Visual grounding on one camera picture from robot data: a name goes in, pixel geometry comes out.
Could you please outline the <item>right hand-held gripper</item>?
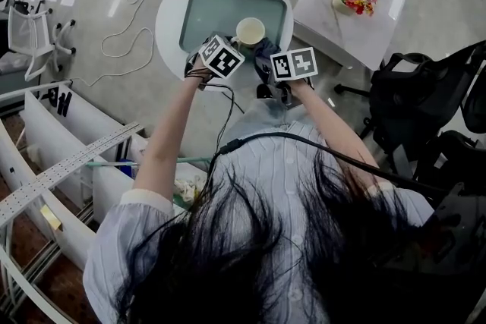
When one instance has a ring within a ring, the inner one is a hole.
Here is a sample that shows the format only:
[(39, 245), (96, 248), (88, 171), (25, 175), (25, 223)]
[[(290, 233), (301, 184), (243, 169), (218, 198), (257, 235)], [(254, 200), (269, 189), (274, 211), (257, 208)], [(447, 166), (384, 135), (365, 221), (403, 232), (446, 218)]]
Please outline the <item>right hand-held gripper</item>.
[(288, 109), (301, 105), (291, 91), (290, 81), (303, 80), (314, 88), (311, 78), (317, 75), (317, 62), (312, 47), (256, 55), (254, 67), (273, 98)]

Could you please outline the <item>dark grey cloth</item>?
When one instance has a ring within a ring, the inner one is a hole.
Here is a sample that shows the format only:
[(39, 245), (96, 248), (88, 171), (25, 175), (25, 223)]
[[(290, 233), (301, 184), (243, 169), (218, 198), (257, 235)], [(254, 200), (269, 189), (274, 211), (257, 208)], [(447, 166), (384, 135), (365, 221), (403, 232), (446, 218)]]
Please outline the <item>dark grey cloth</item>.
[(251, 51), (255, 67), (271, 66), (271, 56), (280, 53), (281, 48), (268, 38), (263, 38)]

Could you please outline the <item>cream ceramic mug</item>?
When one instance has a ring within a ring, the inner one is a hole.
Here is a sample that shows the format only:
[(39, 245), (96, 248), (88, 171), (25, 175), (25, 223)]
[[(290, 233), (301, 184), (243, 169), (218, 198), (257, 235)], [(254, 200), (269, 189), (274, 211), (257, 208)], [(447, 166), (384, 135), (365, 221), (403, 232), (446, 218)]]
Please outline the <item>cream ceramic mug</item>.
[(247, 17), (237, 24), (235, 36), (230, 43), (252, 48), (265, 37), (265, 34), (266, 29), (261, 20), (255, 17)]

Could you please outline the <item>person's right forearm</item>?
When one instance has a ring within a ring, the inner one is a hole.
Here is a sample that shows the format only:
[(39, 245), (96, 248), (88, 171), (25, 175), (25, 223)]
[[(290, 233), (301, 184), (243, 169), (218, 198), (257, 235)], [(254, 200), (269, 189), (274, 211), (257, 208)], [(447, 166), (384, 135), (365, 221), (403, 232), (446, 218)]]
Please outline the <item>person's right forearm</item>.
[(292, 95), (307, 109), (329, 148), (378, 168), (378, 164), (360, 137), (303, 80), (289, 81)]

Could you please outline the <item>person's left hand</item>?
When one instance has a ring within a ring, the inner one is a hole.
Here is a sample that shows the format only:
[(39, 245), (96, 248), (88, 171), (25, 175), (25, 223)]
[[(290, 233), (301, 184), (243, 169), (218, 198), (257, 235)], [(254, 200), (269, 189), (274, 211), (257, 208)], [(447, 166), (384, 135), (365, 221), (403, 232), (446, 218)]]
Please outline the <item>person's left hand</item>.
[(188, 76), (194, 76), (205, 79), (210, 79), (213, 76), (213, 72), (207, 68), (202, 58), (198, 55), (195, 57), (193, 68), (188, 72)]

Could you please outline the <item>light grey skirt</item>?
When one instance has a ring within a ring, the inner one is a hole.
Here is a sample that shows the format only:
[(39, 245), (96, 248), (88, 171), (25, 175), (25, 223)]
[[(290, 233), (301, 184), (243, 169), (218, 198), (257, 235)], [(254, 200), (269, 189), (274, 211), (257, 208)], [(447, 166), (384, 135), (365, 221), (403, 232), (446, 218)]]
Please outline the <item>light grey skirt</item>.
[(303, 105), (288, 109), (275, 99), (254, 99), (246, 112), (225, 130), (223, 139), (230, 141), (273, 128), (281, 129), (294, 122), (311, 123)]

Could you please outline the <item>white marble coffee table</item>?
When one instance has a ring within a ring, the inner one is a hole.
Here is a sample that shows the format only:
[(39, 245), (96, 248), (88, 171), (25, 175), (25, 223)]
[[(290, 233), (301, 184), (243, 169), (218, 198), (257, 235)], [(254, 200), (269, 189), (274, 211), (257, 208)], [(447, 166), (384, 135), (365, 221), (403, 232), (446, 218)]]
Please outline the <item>white marble coffee table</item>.
[(405, 0), (377, 0), (374, 15), (344, 15), (332, 0), (298, 0), (294, 34), (340, 65), (372, 71), (386, 56)]

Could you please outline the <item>white striped shirt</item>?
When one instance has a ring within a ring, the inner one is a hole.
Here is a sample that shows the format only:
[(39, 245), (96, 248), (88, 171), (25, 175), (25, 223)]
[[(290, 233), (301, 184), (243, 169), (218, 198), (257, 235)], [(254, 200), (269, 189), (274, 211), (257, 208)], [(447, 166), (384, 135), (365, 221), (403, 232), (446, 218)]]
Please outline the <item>white striped shirt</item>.
[[(307, 228), (305, 212), (298, 198), (298, 179), (311, 175), (314, 151), (294, 140), (268, 137), (252, 140), (218, 159), (214, 177), (226, 168), (234, 170), (246, 189), (257, 188), (270, 205), (282, 213), (284, 232), (292, 244), (274, 255), (273, 265), (294, 264), (303, 247)], [(116, 324), (115, 295), (128, 279), (128, 251), (142, 242), (175, 214), (173, 205), (157, 192), (135, 187), (122, 194), (119, 203), (106, 214), (88, 252), (83, 274), (84, 290), (98, 320)], [(277, 324), (305, 324), (307, 315), (317, 322), (326, 318), (311, 299), (309, 287), (297, 269), (284, 275), (283, 290), (270, 318)]]

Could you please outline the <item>black office chair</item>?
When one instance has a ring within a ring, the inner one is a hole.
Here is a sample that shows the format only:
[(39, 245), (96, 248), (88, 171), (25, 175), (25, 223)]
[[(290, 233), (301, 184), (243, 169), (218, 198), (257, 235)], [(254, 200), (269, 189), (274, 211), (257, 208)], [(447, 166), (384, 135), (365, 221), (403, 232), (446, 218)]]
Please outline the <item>black office chair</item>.
[(443, 131), (456, 113), (467, 130), (486, 134), (486, 40), (439, 61), (421, 53), (395, 53), (371, 78), (369, 91), (342, 84), (336, 93), (368, 98), (371, 116), (362, 137), (372, 134), (387, 156), (402, 149), (416, 162), (414, 179), (486, 194), (486, 148), (458, 131)]

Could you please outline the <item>pile of white rags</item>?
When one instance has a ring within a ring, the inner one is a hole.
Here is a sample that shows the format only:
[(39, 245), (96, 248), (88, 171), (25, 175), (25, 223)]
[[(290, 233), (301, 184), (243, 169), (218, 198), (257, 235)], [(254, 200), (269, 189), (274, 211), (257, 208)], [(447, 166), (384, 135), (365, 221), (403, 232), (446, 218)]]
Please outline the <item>pile of white rags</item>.
[(173, 203), (183, 209), (188, 209), (200, 196), (206, 184), (206, 175), (178, 176), (173, 187)]

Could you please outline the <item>white curved shelving unit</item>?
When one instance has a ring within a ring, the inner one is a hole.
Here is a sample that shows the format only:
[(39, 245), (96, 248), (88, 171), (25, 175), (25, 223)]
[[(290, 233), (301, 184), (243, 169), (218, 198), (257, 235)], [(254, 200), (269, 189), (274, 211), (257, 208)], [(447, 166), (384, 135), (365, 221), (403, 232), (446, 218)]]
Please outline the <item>white curved shelving unit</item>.
[[(0, 202), (124, 126), (68, 82), (0, 93)], [(145, 143), (142, 132), (92, 161), (129, 161)], [(96, 229), (132, 182), (122, 167), (83, 166), (0, 228), (0, 323), (19, 323), (28, 307), (56, 324), (93, 318), (80, 276)], [(43, 218), (43, 205), (61, 220), (61, 231)]]

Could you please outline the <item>white office chair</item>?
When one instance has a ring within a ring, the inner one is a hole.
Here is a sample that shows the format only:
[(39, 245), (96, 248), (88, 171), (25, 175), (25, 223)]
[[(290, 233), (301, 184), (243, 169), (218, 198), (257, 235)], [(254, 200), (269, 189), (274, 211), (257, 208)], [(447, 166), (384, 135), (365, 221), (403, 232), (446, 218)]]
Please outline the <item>white office chair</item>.
[(35, 8), (26, 2), (15, 1), (8, 10), (8, 48), (30, 59), (24, 74), (26, 82), (40, 76), (49, 63), (54, 72), (61, 72), (63, 65), (58, 63), (58, 55), (74, 56), (77, 52), (75, 47), (62, 45), (64, 36), (77, 21), (70, 19), (65, 24), (57, 23), (49, 29), (48, 17), (52, 15), (53, 9), (45, 8), (45, 4), (45, 0), (40, 0)]

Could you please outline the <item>black head-mounted rig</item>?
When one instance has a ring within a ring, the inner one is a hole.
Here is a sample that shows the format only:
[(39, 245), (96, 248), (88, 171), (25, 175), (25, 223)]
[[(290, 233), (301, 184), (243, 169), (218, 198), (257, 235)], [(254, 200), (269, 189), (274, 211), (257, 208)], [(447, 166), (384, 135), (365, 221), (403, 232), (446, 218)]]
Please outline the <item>black head-mounted rig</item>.
[(458, 184), (415, 234), (379, 256), (402, 324), (464, 324), (486, 292), (486, 196)]

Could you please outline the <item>yellow paper tag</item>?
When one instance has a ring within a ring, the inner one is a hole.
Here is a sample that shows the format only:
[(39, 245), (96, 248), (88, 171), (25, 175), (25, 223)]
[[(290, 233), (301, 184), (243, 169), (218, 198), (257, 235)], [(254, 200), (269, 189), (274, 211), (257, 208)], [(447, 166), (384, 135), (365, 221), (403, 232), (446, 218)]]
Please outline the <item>yellow paper tag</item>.
[(61, 220), (57, 218), (57, 216), (54, 214), (54, 212), (47, 205), (43, 205), (40, 208), (40, 212), (41, 212), (43, 218), (47, 221), (47, 223), (49, 224), (50, 228), (53, 231), (61, 231), (62, 230)]

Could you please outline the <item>perforated metal rail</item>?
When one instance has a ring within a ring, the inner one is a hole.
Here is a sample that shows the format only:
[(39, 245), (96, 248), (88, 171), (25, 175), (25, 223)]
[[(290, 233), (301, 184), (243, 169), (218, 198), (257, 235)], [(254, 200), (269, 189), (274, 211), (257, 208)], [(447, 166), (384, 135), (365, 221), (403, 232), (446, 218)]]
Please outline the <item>perforated metal rail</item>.
[(127, 124), (91, 143), (73, 156), (61, 160), (58, 164), (37, 175), (33, 181), (23, 184), (0, 202), (0, 228), (5, 227), (34, 200), (49, 192), (51, 188), (61, 183), (69, 175), (72, 175), (105, 151), (140, 133), (143, 129), (144, 127), (137, 122)]

